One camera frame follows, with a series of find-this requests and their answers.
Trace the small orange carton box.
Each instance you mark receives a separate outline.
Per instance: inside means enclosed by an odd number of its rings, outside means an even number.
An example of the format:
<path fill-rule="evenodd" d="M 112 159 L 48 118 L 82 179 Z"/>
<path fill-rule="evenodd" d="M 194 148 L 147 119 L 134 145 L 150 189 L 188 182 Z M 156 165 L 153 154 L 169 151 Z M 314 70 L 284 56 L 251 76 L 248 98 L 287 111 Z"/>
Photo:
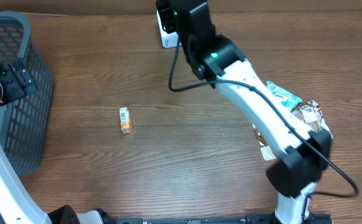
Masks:
<path fill-rule="evenodd" d="M 120 126 L 123 134 L 130 134 L 132 130 L 132 122 L 130 118 L 130 112 L 127 107 L 119 109 L 120 113 Z"/>

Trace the teal snack packet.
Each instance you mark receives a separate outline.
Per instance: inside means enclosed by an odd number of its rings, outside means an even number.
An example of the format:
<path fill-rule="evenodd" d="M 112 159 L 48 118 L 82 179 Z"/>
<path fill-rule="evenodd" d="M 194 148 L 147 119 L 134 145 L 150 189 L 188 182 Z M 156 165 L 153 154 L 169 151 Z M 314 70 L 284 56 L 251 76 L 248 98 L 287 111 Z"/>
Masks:
<path fill-rule="evenodd" d="M 293 111 L 302 102 L 301 98 L 276 85 L 272 81 L 267 81 L 266 87 L 289 111 Z"/>

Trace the cream brown snack pouch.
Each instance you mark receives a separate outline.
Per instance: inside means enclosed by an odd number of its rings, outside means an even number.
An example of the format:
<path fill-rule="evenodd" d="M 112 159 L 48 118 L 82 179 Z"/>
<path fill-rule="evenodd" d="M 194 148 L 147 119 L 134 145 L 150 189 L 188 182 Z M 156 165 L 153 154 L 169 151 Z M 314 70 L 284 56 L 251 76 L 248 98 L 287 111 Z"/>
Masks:
<path fill-rule="evenodd" d="M 319 132 L 322 129 L 330 131 L 329 127 L 327 126 L 325 119 L 323 118 L 323 113 L 319 104 L 314 100 L 309 100 L 307 102 L 299 103 L 294 109 L 292 110 L 292 114 L 297 117 L 299 120 L 303 121 L 304 123 L 308 124 L 315 132 Z M 259 130 L 252 125 L 255 136 L 258 140 L 260 145 L 260 150 L 262 156 L 265 161 L 271 161 L 275 159 L 275 155 L 273 154 L 270 146 L 267 144 L 265 138 Z"/>

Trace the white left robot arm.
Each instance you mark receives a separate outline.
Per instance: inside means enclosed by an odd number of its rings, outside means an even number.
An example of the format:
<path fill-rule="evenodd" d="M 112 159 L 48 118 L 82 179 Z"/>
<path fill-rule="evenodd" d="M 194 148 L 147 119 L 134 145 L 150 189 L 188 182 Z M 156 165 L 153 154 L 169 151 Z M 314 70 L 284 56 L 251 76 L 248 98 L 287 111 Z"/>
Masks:
<path fill-rule="evenodd" d="M 0 106 L 37 91 L 22 58 L 0 64 Z M 0 223 L 99 223 L 100 212 L 76 213 L 69 205 L 44 212 L 33 201 L 7 159 L 0 143 Z"/>

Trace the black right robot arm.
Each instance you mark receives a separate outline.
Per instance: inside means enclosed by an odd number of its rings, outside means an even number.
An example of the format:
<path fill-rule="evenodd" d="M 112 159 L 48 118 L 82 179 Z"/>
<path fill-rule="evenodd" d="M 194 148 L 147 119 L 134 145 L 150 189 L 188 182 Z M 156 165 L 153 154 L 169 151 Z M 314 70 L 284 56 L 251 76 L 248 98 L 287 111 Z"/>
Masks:
<path fill-rule="evenodd" d="M 314 131 L 287 110 L 261 82 L 241 49 L 218 34 L 207 1 L 157 0 L 158 20 L 176 34 L 176 50 L 199 79 L 230 99 L 257 127 L 277 162 L 266 175 L 278 193 L 271 214 L 252 214 L 242 223 L 330 223 L 327 214 L 309 211 L 317 182 L 330 160 L 331 134 Z"/>

